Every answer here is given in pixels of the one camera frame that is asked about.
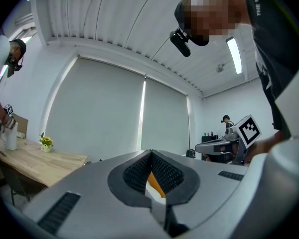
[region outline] flower pot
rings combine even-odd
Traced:
[[[41,144],[41,150],[44,152],[50,152],[51,146],[44,146],[43,144]]]

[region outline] roller blind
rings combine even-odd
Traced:
[[[142,149],[186,154],[189,142],[186,96],[146,79]]]
[[[135,151],[143,83],[141,75],[79,58],[56,94],[45,135],[56,150],[92,161]]]

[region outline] camera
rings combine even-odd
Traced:
[[[169,34],[169,38],[176,48],[183,54],[183,56],[190,56],[190,50],[186,44],[188,42],[188,38],[182,33],[180,28],[176,29],[176,31],[172,31]]]

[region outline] man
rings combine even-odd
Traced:
[[[15,71],[18,71],[22,65],[18,65],[20,59],[23,59],[23,56],[26,52],[25,43],[16,39],[12,42],[9,42],[8,38],[4,35],[0,35],[0,71],[3,65],[8,65],[7,76],[10,77],[14,74]],[[0,103],[0,121],[2,125],[12,129],[15,125],[15,120],[13,117],[9,117],[4,111]]]
[[[245,161],[288,139],[275,99],[299,69],[299,0],[182,0],[174,15],[187,37],[200,46],[208,44],[210,35],[227,35],[238,24],[252,26],[256,67],[278,132],[255,142]]]
[[[225,134],[228,134],[229,128],[232,127],[234,124],[230,121],[230,118],[228,115],[225,115],[221,122],[222,123],[225,122],[225,124],[226,124]]]

